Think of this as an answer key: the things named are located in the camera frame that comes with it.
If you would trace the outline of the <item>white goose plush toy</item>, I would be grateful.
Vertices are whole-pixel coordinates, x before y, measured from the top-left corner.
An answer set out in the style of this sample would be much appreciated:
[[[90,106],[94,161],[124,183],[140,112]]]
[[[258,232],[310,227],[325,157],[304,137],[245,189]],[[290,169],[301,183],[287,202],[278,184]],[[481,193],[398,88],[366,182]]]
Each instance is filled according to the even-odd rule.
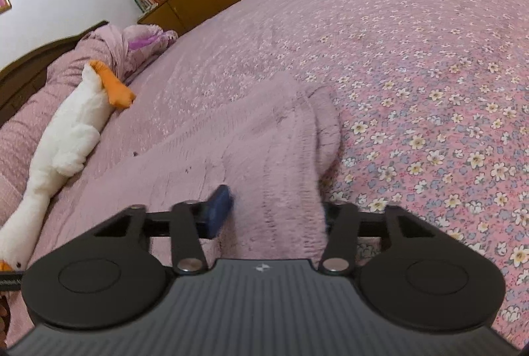
[[[103,62],[82,69],[82,81],[62,102],[44,130],[29,164],[20,204],[1,228],[1,270],[26,268],[52,197],[82,171],[116,109],[129,108],[132,90]]]

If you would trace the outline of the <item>framed wall picture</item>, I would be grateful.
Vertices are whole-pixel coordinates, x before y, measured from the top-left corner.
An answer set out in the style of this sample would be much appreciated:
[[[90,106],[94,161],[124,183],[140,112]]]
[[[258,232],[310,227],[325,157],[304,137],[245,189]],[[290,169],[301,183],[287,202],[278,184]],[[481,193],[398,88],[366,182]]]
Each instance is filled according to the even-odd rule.
[[[10,0],[0,0],[0,14],[12,8]]]

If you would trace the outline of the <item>pink pillow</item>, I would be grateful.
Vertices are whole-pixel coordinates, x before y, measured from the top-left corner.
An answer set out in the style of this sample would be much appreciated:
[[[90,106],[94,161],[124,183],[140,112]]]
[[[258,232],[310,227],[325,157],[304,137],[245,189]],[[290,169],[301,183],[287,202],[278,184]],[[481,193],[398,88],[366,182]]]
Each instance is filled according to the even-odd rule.
[[[1,125],[1,222],[20,204],[37,144],[59,105],[82,81],[84,65],[100,60],[128,84],[177,38],[176,32],[157,25],[134,24],[121,29],[105,24],[47,66],[44,86]]]

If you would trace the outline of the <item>dark wooden headboard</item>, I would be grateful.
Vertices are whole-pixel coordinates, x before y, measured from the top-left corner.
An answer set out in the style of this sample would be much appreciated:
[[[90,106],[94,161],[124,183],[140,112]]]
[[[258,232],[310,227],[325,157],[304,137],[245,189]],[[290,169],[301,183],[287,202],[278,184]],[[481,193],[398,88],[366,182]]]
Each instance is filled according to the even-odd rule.
[[[0,125],[45,85],[50,64],[73,50],[85,35],[106,24],[108,21],[103,20],[77,35],[45,44],[3,68],[0,73]]]

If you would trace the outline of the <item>pink knitted sweater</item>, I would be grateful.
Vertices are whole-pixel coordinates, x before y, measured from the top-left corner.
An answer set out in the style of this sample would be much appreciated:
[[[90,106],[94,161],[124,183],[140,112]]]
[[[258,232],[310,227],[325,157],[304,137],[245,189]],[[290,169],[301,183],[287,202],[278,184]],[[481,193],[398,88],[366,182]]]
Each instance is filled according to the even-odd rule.
[[[208,261],[318,259],[326,243],[319,179],[341,142],[333,91],[280,73],[235,102],[202,112],[170,136],[111,163],[95,151],[58,195],[35,257],[42,257],[132,204],[153,212],[204,200],[219,185],[234,198]]]

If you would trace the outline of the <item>pink floral bedspread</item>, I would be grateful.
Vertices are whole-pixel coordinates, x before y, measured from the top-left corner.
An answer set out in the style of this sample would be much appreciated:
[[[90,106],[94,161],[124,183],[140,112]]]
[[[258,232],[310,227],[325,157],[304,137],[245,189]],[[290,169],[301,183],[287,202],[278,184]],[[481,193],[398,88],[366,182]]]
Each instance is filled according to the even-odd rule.
[[[494,327],[526,345],[528,0],[239,1],[123,82],[133,104],[52,197],[39,239],[95,151],[142,153],[280,73],[333,91],[341,142],[322,207],[397,205],[490,259],[507,287]]]

